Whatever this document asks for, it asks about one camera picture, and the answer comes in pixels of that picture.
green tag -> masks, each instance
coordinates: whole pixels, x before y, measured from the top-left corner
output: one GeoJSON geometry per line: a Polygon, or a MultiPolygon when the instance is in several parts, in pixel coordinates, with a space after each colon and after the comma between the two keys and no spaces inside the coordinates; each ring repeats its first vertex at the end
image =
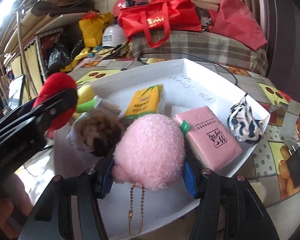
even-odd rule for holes
{"type": "Polygon", "coordinates": [[[190,130],[190,125],[185,120],[183,120],[180,129],[183,135],[186,135],[187,132],[190,130]]]}

pink helmet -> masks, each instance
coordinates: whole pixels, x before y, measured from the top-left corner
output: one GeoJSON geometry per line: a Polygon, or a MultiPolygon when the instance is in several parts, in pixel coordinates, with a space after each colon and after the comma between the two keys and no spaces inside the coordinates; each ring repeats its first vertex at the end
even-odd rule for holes
{"type": "Polygon", "coordinates": [[[113,16],[119,16],[122,8],[144,5],[148,3],[149,0],[117,0],[113,6],[113,16]]]}

red plush toy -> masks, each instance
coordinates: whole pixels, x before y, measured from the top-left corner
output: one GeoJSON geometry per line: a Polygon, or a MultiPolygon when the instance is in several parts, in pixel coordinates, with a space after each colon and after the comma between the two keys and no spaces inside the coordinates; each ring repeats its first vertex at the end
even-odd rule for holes
{"type": "MultiPolygon", "coordinates": [[[[73,88],[77,89],[77,85],[75,84],[75,81],[67,74],[64,73],[54,73],[51,76],[48,77],[47,81],[44,83],[40,94],[38,95],[37,99],[34,102],[34,105],[32,108],[35,108],[36,106],[40,105],[47,99],[51,98],[52,96],[68,89],[73,88]]],[[[63,127],[71,118],[75,111],[76,106],[72,107],[71,109],[67,110],[63,114],[61,114],[59,117],[54,119],[51,122],[51,126],[48,130],[55,131],[63,127]]]]}

fluffy pink ball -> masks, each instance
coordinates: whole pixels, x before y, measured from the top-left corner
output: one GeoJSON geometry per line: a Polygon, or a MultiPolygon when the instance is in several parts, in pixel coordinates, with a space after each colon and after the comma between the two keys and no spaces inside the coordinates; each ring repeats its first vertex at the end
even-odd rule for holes
{"type": "Polygon", "coordinates": [[[181,175],[185,158],[183,134],[161,114],[135,120],[117,144],[112,173],[118,182],[156,191],[181,175]]]}

pink tissue pack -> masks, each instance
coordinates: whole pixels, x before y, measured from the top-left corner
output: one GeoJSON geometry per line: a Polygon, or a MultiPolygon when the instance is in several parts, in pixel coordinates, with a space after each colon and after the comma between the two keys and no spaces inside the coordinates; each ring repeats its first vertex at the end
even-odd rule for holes
{"type": "Polygon", "coordinates": [[[206,168],[217,172],[242,152],[236,139],[207,106],[176,114],[173,119],[179,125],[184,120],[190,125],[186,139],[206,168]]]}

